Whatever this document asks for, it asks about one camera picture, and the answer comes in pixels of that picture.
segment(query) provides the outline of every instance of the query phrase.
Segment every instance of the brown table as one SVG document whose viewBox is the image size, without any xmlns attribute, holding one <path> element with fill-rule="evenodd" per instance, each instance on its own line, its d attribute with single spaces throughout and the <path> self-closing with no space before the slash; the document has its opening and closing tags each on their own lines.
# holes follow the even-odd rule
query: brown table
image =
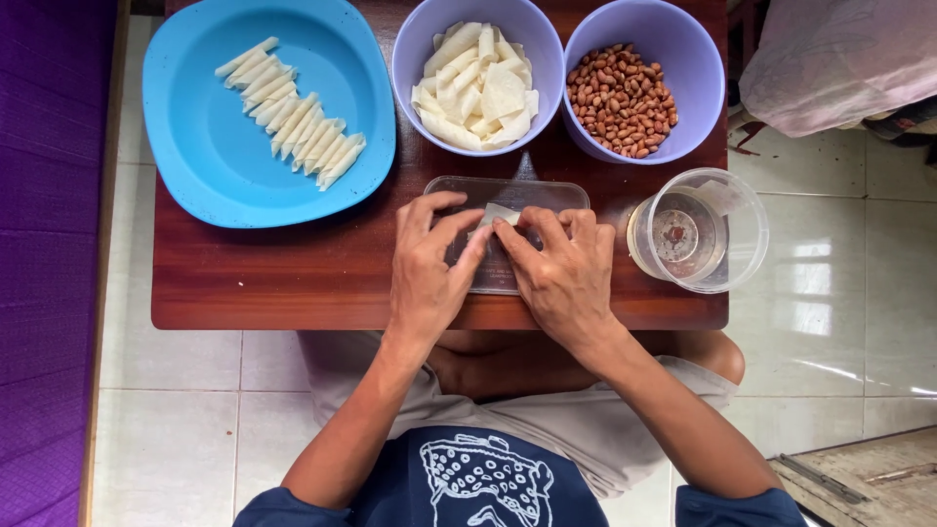
<svg viewBox="0 0 937 527">
<path fill-rule="evenodd" d="M 566 42 L 600 0 L 535 0 Z M 169 0 L 166 15 L 194 2 Z M 384 59 L 400 24 L 418 0 L 352 2 L 371 24 Z M 674 0 L 715 39 L 723 61 L 725 0 Z M 372 196 L 328 218 L 275 229 L 224 229 L 180 207 L 156 183 L 153 324 L 162 329 L 370 329 L 389 314 L 394 211 L 421 195 L 439 175 L 568 181 L 586 190 L 600 221 L 657 192 L 678 173 L 725 169 L 725 113 L 688 156 L 654 166 L 615 165 L 583 154 L 559 113 L 521 151 L 466 158 L 423 138 L 397 110 L 397 152 L 387 179 Z M 612 275 L 612 309 L 631 329 L 722 328 L 728 294 L 694 294 L 645 275 L 628 255 L 619 229 Z M 517 296 L 470 294 L 453 328 L 535 328 Z"/>
</svg>

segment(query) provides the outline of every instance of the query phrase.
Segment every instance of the purple bowl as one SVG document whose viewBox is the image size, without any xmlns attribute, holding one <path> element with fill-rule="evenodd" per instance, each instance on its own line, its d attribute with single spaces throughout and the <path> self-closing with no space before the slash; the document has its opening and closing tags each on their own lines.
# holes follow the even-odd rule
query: purple bowl
<svg viewBox="0 0 937 527">
<path fill-rule="evenodd" d="M 569 73 L 590 50 L 634 43 L 645 64 L 658 62 L 677 103 L 680 121 L 660 149 L 643 159 L 625 158 L 589 137 L 564 92 L 563 122 L 579 148 L 612 163 L 656 165 L 682 158 L 703 142 L 722 114 L 725 72 L 706 29 L 681 8 L 661 0 L 617 0 L 592 11 L 573 31 L 564 54 Z"/>
<path fill-rule="evenodd" d="M 507 41 L 522 44 L 532 66 L 533 89 L 540 92 L 540 107 L 530 121 L 530 131 L 498 150 L 474 152 L 444 143 L 426 131 L 410 105 L 410 90 L 423 78 L 423 66 L 433 54 L 433 35 L 445 33 L 446 28 L 459 21 L 491 23 L 501 29 Z M 543 131 L 566 94 L 562 64 L 563 45 L 557 30 L 529 0 L 424 0 L 397 33 L 391 58 L 391 85 L 400 108 L 426 139 L 456 154 L 485 158 L 516 150 Z"/>
</svg>

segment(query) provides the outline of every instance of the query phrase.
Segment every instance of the water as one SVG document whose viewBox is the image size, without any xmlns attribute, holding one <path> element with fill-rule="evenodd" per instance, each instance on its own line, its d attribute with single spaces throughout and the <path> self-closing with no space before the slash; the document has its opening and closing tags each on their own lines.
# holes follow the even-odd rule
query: water
<svg viewBox="0 0 937 527">
<path fill-rule="evenodd" d="M 653 200 L 653 196 L 648 198 L 632 213 L 628 221 L 628 248 L 643 271 L 665 279 L 653 260 L 642 259 L 643 251 L 635 245 L 646 243 L 647 225 L 637 219 Z M 669 188 L 657 204 L 650 229 L 661 264 L 680 281 L 692 283 L 708 277 L 725 255 L 726 219 L 697 198 L 695 188 Z"/>
</svg>

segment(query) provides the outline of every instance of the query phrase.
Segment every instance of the clear plastic cup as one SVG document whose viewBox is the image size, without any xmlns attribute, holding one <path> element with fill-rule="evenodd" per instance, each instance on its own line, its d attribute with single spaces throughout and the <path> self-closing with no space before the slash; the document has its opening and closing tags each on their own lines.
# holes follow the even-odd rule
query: clear plastic cup
<svg viewBox="0 0 937 527">
<path fill-rule="evenodd" d="M 496 203 L 518 212 L 528 205 L 548 208 L 554 212 L 568 208 L 589 208 L 586 191 L 572 183 L 443 175 L 430 181 L 424 194 L 439 190 L 465 192 L 468 195 L 466 202 L 461 206 L 439 211 L 441 216 L 448 216 L 470 208 L 484 208 L 489 203 Z M 543 248 L 543 241 L 537 235 L 536 230 L 528 229 L 526 235 L 531 245 L 537 249 Z M 468 231 L 459 233 L 446 250 L 446 263 L 454 265 L 468 242 Z M 492 236 L 488 241 L 488 251 L 478 266 L 478 270 L 475 271 L 475 278 L 468 292 L 518 294 L 517 280 L 511 268 L 511 261 L 496 236 Z"/>
<path fill-rule="evenodd" d="M 644 272 L 697 293 L 722 293 L 749 279 L 765 258 L 767 214 L 741 179 L 702 168 L 638 205 L 627 233 Z"/>
</svg>

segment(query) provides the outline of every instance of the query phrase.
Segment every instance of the purple fabric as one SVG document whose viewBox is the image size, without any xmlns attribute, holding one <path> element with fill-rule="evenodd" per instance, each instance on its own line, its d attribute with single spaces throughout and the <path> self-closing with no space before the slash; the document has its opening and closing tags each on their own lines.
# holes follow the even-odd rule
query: purple fabric
<svg viewBox="0 0 937 527">
<path fill-rule="evenodd" d="M 0 527 L 75 525 L 115 0 L 0 0 Z"/>
</svg>

